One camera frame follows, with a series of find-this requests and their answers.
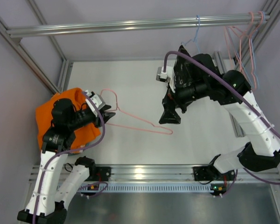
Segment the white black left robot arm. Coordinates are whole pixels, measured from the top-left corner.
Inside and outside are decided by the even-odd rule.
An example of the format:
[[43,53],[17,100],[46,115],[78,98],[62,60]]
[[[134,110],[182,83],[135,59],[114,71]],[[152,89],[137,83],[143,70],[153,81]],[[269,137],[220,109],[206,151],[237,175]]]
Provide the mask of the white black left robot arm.
[[66,180],[59,185],[63,165],[71,153],[74,131],[88,124],[105,127],[115,113],[108,112],[103,98],[95,93],[86,97],[85,109],[77,110],[72,101],[62,98],[53,103],[50,128],[43,136],[41,163],[35,188],[25,209],[17,219],[29,224],[63,224],[71,200],[82,183],[96,173],[93,159],[80,157]]

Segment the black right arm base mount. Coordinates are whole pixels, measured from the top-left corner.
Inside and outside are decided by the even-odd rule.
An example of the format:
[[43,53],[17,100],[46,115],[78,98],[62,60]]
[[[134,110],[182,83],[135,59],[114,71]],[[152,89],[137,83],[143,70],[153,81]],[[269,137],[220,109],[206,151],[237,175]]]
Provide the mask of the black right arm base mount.
[[233,181],[236,171],[231,170],[226,173],[220,173],[214,166],[194,166],[193,168],[194,180],[196,182],[213,182],[213,181]]

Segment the pink wire hanger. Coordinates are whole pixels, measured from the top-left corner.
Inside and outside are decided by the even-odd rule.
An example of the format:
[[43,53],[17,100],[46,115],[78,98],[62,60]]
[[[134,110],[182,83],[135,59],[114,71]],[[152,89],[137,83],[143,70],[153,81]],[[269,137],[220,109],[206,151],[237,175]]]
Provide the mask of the pink wire hanger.
[[111,92],[115,96],[115,109],[111,109],[108,112],[123,113],[123,114],[125,114],[125,115],[127,115],[131,118],[137,119],[139,121],[142,121],[142,122],[145,122],[145,123],[151,125],[154,128],[154,130],[137,128],[137,127],[133,127],[133,126],[119,125],[119,124],[112,124],[112,123],[108,123],[108,125],[115,126],[115,127],[120,127],[120,128],[125,128],[125,129],[131,129],[131,130],[135,130],[135,131],[141,131],[141,132],[146,132],[146,133],[156,133],[156,134],[162,134],[162,135],[172,135],[174,133],[173,130],[170,129],[170,128],[163,127],[163,126],[157,126],[157,125],[153,124],[152,122],[150,122],[148,120],[145,120],[145,119],[137,117],[137,116],[135,116],[131,113],[123,111],[119,106],[118,95],[115,91],[113,91],[111,89],[102,89],[101,92],[100,92],[100,95],[102,95],[106,91]]

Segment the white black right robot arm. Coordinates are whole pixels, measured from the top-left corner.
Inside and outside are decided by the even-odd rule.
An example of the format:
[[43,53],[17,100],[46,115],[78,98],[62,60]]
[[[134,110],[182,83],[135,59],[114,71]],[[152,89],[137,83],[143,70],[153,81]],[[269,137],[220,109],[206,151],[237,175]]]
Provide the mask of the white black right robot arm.
[[189,56],[176,52],[175,55],[174,66],[164,64],[156,75],[158,81],[167,83],[159,123],[180,124],[181,117],[176,109],[185,113],[194,101],[208,97],[239,123],[248,138],[240,149],[219,154],[208,165],[200,167],[207,180],[218,180],[239,168],[252,172],[277,168],[280,135],[263,114],[244,75],[237,70],[218,73],[208,54]]

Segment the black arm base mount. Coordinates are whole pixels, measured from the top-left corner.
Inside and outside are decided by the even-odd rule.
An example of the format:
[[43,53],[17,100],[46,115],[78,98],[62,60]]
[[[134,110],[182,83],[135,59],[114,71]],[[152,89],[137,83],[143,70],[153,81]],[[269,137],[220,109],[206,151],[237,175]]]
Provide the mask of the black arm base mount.
[[112,168],[107,166],[92,167],[90,169],[90,176],[86,180],[93,182],[107,182],[111,177],[111,171]]

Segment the plain orange trousers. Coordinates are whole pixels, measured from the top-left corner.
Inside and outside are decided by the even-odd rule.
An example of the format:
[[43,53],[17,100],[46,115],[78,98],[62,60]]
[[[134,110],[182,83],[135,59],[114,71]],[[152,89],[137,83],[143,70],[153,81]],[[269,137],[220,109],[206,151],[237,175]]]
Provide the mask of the plain orange trousers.
[[[42,139],[45,133],[51,127],[51,121],[53,119],[51,112],[53,110],[54,103],[63,98],[71,101],[72,110],[74,112],[80,108],[86,108],[85,105],[82,105],[85,103],[85,96],[82,94],[82,89],[80,88],[73,88],[62,93],[57,93],[52,96],[49,101],[37,107],[35,110],[35,119],[38,127],[37,141],[39,148],[42,147]],[[100,129],[96,128],[92,123],[75,130],[74,133],[76,138],[71,145],[71,149],[82,148],[86,146],[87,143],[95,140],[101,134]]]

